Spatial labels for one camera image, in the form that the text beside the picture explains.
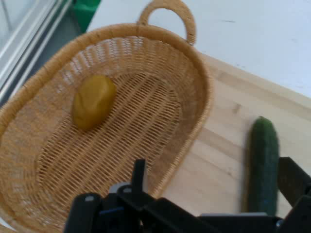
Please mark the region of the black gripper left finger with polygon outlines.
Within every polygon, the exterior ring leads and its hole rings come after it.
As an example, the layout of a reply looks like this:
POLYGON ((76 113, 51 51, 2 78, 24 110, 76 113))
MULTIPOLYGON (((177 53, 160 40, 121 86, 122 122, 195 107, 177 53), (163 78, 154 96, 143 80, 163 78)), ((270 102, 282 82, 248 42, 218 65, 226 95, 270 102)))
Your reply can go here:
POLYGON ((129 184, 101 197, 78 195, 72 202, 66 233, 212 233, 214 228, 165 198, 145 192, 146 161, 134 163, 129 184))

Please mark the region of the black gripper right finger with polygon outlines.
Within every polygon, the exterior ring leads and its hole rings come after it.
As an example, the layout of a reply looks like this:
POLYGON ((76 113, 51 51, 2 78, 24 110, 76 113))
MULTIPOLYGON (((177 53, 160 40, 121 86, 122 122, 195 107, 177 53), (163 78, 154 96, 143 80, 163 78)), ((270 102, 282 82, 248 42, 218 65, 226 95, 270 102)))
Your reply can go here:
POLYGON ((311 177, 290 157, 279 158, 277 184, 291 205, 278 228, 279 233, 311 231, 311 177))

